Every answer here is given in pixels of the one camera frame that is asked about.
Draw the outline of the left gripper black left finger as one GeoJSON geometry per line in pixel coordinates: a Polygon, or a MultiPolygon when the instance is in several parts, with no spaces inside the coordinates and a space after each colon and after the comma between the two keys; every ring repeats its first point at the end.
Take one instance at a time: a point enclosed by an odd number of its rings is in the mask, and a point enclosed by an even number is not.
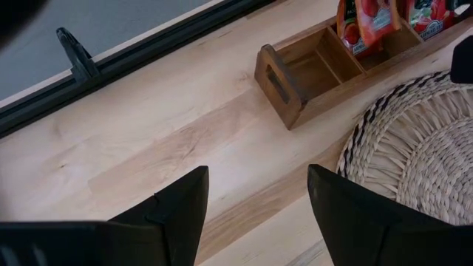
{"type": "Polygon", "coordinates": [[[208,166],[198,166],[111,218],[125,225],[114,265],[194,266],[208,205],[208,166]]]}

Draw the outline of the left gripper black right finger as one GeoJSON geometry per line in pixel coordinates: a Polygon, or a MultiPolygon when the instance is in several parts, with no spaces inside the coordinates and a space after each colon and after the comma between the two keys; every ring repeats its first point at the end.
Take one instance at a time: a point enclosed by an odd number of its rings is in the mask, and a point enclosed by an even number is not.
{"type": "Polygon", "coordinates": [[[335,266],[376,266],[392,226],[419,225],[425,219],[424,214],[318,164],[308,166],[307,189],[335,266]]]}

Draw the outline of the red tea sachet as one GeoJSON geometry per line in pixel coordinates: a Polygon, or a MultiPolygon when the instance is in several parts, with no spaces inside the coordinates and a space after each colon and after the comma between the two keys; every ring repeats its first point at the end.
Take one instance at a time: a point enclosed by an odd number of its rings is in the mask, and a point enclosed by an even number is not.
{"type": "Polygon", "coordinates": [[[407,0],[405,19],[427,40],[454,24],[455,12],[449,9],[448,3],[449,0],[407,0]]]}

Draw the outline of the orange tea sachet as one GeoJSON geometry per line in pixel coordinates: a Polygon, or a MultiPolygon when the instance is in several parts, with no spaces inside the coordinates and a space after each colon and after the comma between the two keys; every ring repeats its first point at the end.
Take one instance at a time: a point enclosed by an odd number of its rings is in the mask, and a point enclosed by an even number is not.
{"type": "Polygon", "coordinates": [[[345,47],[356,58],[363,58],[370,53],[359,31],[355,0],[339,1],[336,15],[336,32],[345,47]]]}
{"type": "Polygon", "coordinates": [[[361,36],[365,41],[378,40],[401,28],[396,0],[355,0],[361,36]]]}

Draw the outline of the round woven straw placemat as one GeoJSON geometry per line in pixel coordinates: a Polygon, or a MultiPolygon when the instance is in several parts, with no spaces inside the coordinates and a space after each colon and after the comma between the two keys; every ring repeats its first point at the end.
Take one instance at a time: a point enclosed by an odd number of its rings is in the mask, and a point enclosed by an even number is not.
{"type": "Polygon", "coordinates": [[[452,225],[473,225],[473,84],[448,70],[394,86],[371,103],[336,173],[452,225]]]}

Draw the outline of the wooden three-compartment box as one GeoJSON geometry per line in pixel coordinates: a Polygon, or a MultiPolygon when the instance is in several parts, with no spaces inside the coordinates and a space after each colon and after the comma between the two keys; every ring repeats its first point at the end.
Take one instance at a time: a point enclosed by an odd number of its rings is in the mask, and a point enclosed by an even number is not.
{"type": "Polygon", "coordinates": [[[473,18],[428,39],[405,21],[381,39],[381,51],[357,59],[336,35],[329,18],[257,54],[254,77],[287,129],[308,122],[383,78],[451,44],[469,30],[473,18]]]}

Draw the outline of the black frame bracket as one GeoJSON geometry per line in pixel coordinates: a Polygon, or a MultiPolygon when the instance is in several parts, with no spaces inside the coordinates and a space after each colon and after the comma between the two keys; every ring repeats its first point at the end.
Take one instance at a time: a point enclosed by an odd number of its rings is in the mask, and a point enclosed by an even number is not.
{"type": "Polygon", "coordinates": [[[72,75],[78,83],[85,83],[100,75],[92,56],[69,30],[59,27],[56,35],[72,65],[72,75]]]}

